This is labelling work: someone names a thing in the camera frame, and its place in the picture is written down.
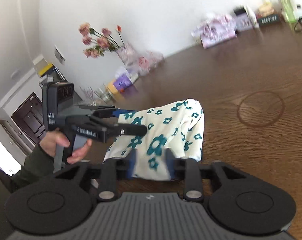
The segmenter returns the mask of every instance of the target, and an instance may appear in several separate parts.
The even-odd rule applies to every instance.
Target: folded cloth
[[[144,124],[148,128],[144,137],[117,137],[104,157],[104,160],[126,157],[131,149],[136,149],[133,177],[170,179],[163,154],[165,148],[170,148],[177,158],[201,160],[204,114],[200,103],[194,99],[121,114],[118,122]]]

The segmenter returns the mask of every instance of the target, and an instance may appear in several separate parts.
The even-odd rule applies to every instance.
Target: silver screw
[[[102,198],[102,199],[112,199],[113,197],[114,197],[114,193],[111,191],[103,191],[103,192],[100,192],[100,194],[99,194],[99,198]]]
[[[190,191],[188,191],[186,193],[186,196],[188,198],[194,198],[194,199],[196,199],[196,198],[200,198],[202,196],[202,193],[199,192],[199,191],[197,191],[197,190],[190,190]]]

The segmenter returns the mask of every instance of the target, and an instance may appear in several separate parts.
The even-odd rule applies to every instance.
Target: floral cloth
[[[194,99],[174,102],[162,107],[121,114],[119,123],[144,124],[144,137],[119,136],[110,146],[104,159],[126,157],[136,149],[133,176],[152,180],[168,180],[164,149],[170,148],[177,158],[201,160],[204,115]]]

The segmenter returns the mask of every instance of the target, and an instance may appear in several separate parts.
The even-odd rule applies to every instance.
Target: hand
[[[56,155],[57,144],[63,147],[70,146],[68,138],[58,130],[47,132],[46,136],[40,141],[41,148],[51,157]],[[67,158],[67,162],[73,164],[82,160],[87,155],[91,145],[92,140],[88,139],[83,147],[75,150],[72,156]]]

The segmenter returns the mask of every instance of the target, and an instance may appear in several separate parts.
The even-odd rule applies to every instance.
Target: dark brown door
[[[43,126],[42,103],[35,93],[22,103],[11,118],[35,144],[46,135]]]

